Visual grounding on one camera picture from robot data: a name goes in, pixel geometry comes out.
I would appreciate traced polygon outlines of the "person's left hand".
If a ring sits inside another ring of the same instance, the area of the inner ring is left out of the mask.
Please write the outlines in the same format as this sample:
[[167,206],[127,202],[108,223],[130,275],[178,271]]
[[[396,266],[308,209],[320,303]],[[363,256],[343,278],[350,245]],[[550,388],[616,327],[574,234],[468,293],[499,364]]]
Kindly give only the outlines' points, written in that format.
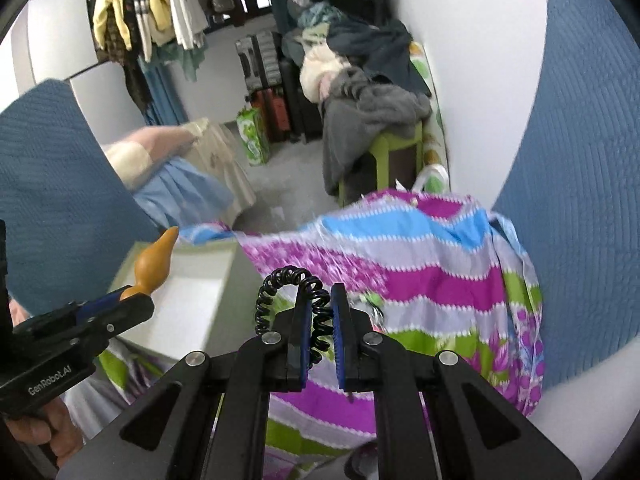
[[47,445],[55,457],[58,468],[84,446],[84,437],[72,422],[70,412],[60,398],[46,404],[38,417],[8,419],[6,426],[18,442]]

